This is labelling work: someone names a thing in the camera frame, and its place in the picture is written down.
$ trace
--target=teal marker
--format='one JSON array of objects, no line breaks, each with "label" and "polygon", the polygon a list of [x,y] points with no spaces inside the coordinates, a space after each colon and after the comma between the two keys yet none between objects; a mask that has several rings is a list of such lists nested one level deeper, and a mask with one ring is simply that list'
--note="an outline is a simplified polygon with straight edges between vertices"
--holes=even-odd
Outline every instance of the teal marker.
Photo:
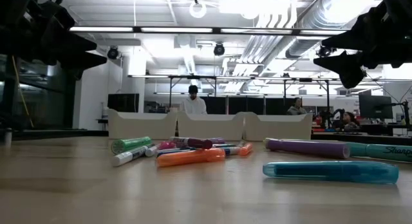
[{"label": "teal marker", "polygon": [[412,162],[412,147],[384,144],[347,143],[351,156],[369,156],[372,158]]}]

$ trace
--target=wooden table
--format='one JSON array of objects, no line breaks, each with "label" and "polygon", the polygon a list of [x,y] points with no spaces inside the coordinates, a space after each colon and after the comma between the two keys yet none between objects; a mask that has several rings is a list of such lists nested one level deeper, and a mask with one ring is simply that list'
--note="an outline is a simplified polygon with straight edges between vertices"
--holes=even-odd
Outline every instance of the wooden table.
[{"label": "wooden table", "polygon": [[0,220],[27,223],[411,223],[412,166],[397,185],[275,180],[271,153],[163,169],[154,158],[112,168],[105,137],[13,142],[0,154]]}]

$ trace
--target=person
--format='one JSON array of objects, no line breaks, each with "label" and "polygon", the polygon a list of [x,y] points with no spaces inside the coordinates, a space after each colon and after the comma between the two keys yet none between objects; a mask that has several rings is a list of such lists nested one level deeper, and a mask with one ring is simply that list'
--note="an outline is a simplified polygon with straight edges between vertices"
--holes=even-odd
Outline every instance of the person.
[{"label": "person", "polygon": [[306,110],[302,107],[302,99],[297,97],[294,100],[294,105],[291,106],[286,112],[287,115],[303,115],[306,114]]},{"label": "person", "polygon": [[340,124],[340,127],[338,127],[336,130],[351,131],[353,129],[358,129],[360,126],[361,125],[356,120],[355,115],[353,113],[345,112],[343,113],[342,123]]},{"label": "person", "polygon": [[206,115],[206,103],[198,97],[198,87],[189,86],[189,98],[186,98],[180,104],[180,111],[187,114]]}]

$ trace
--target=ceiling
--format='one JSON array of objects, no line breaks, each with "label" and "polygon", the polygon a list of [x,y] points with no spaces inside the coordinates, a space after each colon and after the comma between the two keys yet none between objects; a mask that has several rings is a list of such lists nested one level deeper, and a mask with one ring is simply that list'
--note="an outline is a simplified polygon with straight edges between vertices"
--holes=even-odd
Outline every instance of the ceiling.
[{"label": "ceiling", "polygon": [[[232,11],[229,11],[232,13],[222,13],[223,5],[230,0],[200,0],[203,1],[203,4],[206,4],[207,11],[202,18],[195,18],[190,13],[190,6],[193,1],[194,0],[64,0],[62,6],[68,10],[70,15],[76,20],[78,26],[257,27],[261,24],[261,20],[258,17],[255,19],[246,19],[244,15],[236,14],[236,11],[242,12],[248,9],[253,12],[259,9],[258,6],[261,5],[259,3],[257,7],[249,7],[249,5],[233,6]],[[315,0],[293,1],[296,6],[295,16],[299,17]],[[363,6],[362,9],[356,10],[356,15],[366,11],[370,6],[373,6],[373,4]],[[353,19],[347,20],[347,22],[344,22],[339,27],[350,28],[353,25],[356,15],[353,16]],[[293,22],[292,25],[299,26],[300,24]],[[187,52],[182,51],[174,34],[95,34],[85,35],[85,37],[98,42],[100,44],[99,48],[102,51],[107,51],[109,46],[116,45],[119,40],[134,43],[134,40],[139,39],[142,47],[147,52],[147,69],[151,73],[156,73],[156,71],[162,72],[164,69],[177,70],[179,66],[186,66],[187,69],[189,69],[188,65],[190,61],[193,61],[196,65],[195,69],[197,69],[198,66],[214,66],[221,68],[221,72],[223,72],[224,59],[240,58],[254,38],[249,35],[190,35],[191,42],[193,42],[194,45],[191,46],[192,51],[190,56],[187,56]],[[267,59],[271,58],[274,52],[281,51],[281,45],[285,42],[284,40],[285,39],[281,39],[278,41],[279,44],[272,50],[272,54],[270,54]],[[265,41],[268,40],[261,40],[261,47],[257,47],[258,51],[259,48],[263,49]],[[217,57],[213,54],[216,42],[222,42],[225,46],[224,56]],[[132,45],[133,44],[130,44],[130,46],[119,46],[119,50],[127,54],[133,49]],[[312,63],[310,59],[314,57],[315,51],[316,46],[305,51],[299,59],[290,61],[290,64],[285,64],[281,72],[277,72],[277,77],[279,73],[282,72],[289,73],[291,77],[337,77],[336,74]],[[268,73],[264,76],[272,77],[276,72],[271,67],[269,68],[269,63],[268,61],[262,62],[264,67],[257,68],[258,70],[255,70],[254,73],[263,73],[261,70],[264,69],[266,73]],[[211,67],[211,73],[215,73],[213,67]]]}]

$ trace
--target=computer monitor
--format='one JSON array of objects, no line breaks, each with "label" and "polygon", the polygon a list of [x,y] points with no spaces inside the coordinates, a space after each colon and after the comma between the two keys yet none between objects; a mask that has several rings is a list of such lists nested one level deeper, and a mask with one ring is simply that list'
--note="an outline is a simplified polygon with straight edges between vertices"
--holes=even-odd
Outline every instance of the computer monitor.
[{"label": "computer monitor", "polygon": [[363,118],[393,118],[392,100],[387,96],[359,95],[360,115]]}]

